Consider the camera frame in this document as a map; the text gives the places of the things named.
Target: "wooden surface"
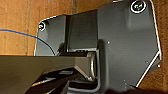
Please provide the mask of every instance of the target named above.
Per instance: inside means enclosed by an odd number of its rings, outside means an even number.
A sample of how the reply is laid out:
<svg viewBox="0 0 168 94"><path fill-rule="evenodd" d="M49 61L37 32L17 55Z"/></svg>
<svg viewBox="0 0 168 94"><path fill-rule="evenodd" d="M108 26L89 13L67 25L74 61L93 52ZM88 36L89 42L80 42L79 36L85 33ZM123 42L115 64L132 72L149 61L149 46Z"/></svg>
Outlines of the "wooden surface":
<svg viewBox="0 0 168 94"><path fill-rule="evenodd" d="M161 41L161 68L148 73L140 88L168 91L168 0L152 0ZM0 0L0 29L36 36L41 20L61 14L75 14L98 8L112 0ZM35 39L0 32L0 55L33 55Z"/></svg>

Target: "metal edge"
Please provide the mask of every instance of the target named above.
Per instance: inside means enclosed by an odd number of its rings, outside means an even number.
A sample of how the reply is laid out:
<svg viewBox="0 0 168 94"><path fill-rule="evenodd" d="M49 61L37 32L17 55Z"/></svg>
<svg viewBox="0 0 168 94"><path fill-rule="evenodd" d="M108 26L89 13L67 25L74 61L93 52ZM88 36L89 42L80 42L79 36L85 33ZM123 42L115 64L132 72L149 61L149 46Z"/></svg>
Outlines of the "metal edge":
<svg viewBox="0 0 168 94"><path fill-rule="evenodd" d="M160 52L158 51L155 55L155 57L152 59L151 63L148 65L147 69L145 70L144 74L141 76L139 82L137 83L136 87L138 87L141 83L141 81L143 80L143 78L145 77L145 75L148 73L149 69L151 68L151 66L153 65L153 63L155 62L156 58L159 56Z"/></svg>
<svg viewBox="0 0 168 94"><path fill-rule="evenodd" d="M144 74L142 75L142 77L140 78L139 82L137 83L136 87L138 87L141 83L141 81L143 80L143 78L145 77L145 75L147 74L147 72L149 71L149 69L151 68L151 66L153 65L153 63L155 62L156 58L159 56L159 59L162 60L162 53L161 53L161 46L160 46L160 41L159 41L159 35L158 35L158 29L157 29L157 24L156 24L156 16L155 16L155 11L154 11L154 5L152 0L149 0L152 6L152 13L153 13L153 19L154 19L154 24L155 24L155 30L156 30L156 37L157 37L157 45L158 45L158 52L156 53L156 55L154 56L154 58L152 59L152 62L149 64L149 66L147 67L146 71L144 72Z"/></svg>

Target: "dark gray metal bracket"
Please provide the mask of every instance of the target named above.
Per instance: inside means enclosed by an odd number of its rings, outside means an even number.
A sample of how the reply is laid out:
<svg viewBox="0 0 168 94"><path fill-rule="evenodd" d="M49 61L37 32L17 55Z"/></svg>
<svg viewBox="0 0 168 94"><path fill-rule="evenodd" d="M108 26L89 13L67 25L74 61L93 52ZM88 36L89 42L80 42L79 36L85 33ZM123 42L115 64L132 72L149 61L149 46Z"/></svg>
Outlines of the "dark gray metal bracket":
<svg viewBox="0 0 168 94"><path fill-rule="evenodd" d="M153 4L150 0L122 0L84 13L60 15L47 21L38 37L55 52L96 51L98 76L94 89L69 88L69 94L122 92L139 86L161 59ZM52 56L37 40L35 56Z"/></svg>

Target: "screw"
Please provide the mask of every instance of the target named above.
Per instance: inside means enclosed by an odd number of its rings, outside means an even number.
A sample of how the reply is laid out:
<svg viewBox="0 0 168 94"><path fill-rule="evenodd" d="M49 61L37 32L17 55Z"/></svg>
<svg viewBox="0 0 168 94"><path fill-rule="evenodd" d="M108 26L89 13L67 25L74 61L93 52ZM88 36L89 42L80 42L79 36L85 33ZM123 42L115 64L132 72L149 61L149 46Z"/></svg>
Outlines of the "screw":
<svg viewBox="0 0 168 94"><path fill-rule="evenodd" d="M107 44L110 44L110 41L107 41Z"/></svg>
<svg viewBox="0 0 168 94"><path fill-rule="evenodd" d="M145 9L145 7L146 7L146 3L144 1L138 0L132 3L131 10L134 13L140 13Z"/></svg>
<svg viewBox="0 0 168 94"><path fill-rule="evenodd" d="M42 22L40 22L40 24L38 26L39 30L40 31L44 31L46 29L46 25L48 25L48 24L49 24L48 21L42 21Z"/></svg>
<svg viewBox="0 0 168 94"><path fill-rule="evenodd" d="M146 64L148 64L149 62L148 61L145 61Z"/></svg>

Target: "monitor mount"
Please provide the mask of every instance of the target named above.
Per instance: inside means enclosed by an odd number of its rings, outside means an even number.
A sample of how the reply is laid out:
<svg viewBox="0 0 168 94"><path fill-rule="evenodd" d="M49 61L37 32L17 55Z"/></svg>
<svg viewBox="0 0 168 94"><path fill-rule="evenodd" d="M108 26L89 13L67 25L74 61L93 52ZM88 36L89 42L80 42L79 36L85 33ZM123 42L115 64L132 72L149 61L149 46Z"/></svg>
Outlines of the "monitor mount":
<svg viewBox="0 0 168 94"><path fill-rule="evenodd" d="M0 56L5 73L0 79L6 79L0 93L58 93L67 83L68 94L123 92L138 87L161 60L150 0L114 1L96 10L47 18L39 24L38 37L56 56L39 40L35 56Z"/></svg>

